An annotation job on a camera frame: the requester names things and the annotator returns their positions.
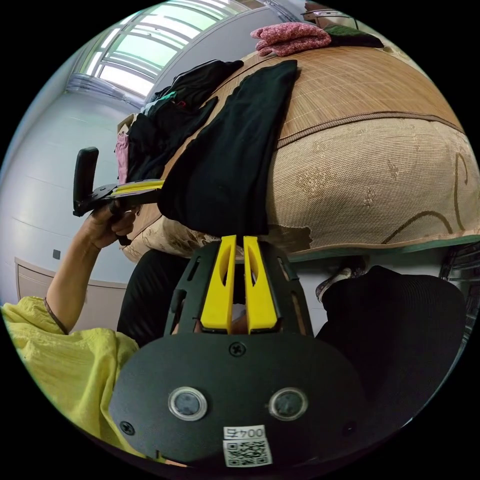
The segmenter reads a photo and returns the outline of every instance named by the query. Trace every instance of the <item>shoe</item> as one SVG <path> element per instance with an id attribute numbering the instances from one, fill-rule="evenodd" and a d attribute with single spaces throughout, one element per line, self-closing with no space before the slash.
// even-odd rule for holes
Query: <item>shoe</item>
<path id="1" fill-rule="evenodd" d="M 330 278 L 324 280 L 315 289 L 317 300 L 322 303 L 322 297 L 324 293 L 334 283 L 340 280 L 356 279 L 364 275 L 367 271 L 368 259 L 369 258 L 367 256 L 360 255 L 344 257 L 341 260 L 340 266 L 335 275 L 332 275 Z"/>

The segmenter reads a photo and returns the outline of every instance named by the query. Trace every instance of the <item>white sticker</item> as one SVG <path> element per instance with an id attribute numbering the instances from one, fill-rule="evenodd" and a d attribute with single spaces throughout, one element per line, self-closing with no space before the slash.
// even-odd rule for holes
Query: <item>white sticker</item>
<path id="1" fill-rule="evenodd" d="M 223 454 L 227 467 L 260 467 L 272 464 L 264 425 L 223 428 Z"/>

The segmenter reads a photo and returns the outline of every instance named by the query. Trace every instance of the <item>floor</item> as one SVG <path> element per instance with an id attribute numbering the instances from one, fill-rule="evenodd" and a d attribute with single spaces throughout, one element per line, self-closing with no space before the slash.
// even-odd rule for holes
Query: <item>floor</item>
<path id="1" fill-rule="evenodd" d="M 446 252 L 447 248 L 436 248 L 414 253 L 373 255 L 370 257 L 368 268 L 380 265 L 400 274 L 433 275 L 438 277 Z M 327 312 L 317 300 L 315 289 L 318 284 L 335 272 L 337 265 L 338 260 L 334 258 L 295 264 L 310 311 L 314 335 L 327 322 Z"/>

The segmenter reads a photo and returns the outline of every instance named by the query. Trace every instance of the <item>pink cloth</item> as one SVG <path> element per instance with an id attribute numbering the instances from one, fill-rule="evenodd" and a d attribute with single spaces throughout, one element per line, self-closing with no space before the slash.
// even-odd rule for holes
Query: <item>pink cloth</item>
<path id="1" fill-rule="evenodd" d="M 319 37 L 321 39 L 329 34 L 316 25 L 311 23 L 301 23 L 288 21 L 277 25 L 264 26 L 254 30 L 250 36 L 254 39 L 260 39 L 267 42 L 267 45 L 276 44 L 278 42 L 286 42 L 287 40 L 299 39 L 302 37 Z"/>
<path id="2" fill-rule="evenodd" d="M 279 57 L 287 57 L 298 52 L 304 52 L 305 50 L 321 49 L 326 47 L 332 38 L 327 34 L 327 37 L 318 38 L 317 36 L 306 36 L 303 38 L 296 38 L 295 40 L 281 41 L 268 45 L 263 43 L 264 40 L 260 40 L 256 46 L 258 55 L 260 57 L 266 57 L 271 53 L 277 54 Z"/>
<path id="3" fill-rule="evenodd" d="M 124 184 L 129 171 L 129 136 L 124 131 L 116 138 L 115 155 L 118 163 L 118 183 Z"/>

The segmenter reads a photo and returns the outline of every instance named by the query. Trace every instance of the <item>black trousers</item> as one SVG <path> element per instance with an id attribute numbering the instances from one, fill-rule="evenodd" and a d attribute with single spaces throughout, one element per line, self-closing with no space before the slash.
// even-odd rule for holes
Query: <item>black trousers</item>
<path id="1" fill-rule="evenodd" d="M 128 283 L 117 330 L 140 347 L 162 337 L 172 294 L 187 264 L 187 259 L 157 250 L 145 253 Z M 426 370 L 435 389 L 459 351 L 466 319 L 464 297 L 451 283 L 381 266 L 333 284 L 323 295 L 323 306 L 328 322 L 316 338 L 353 364 L 372 396 L 387 383 L 416 395 L 415 385 Z"/>

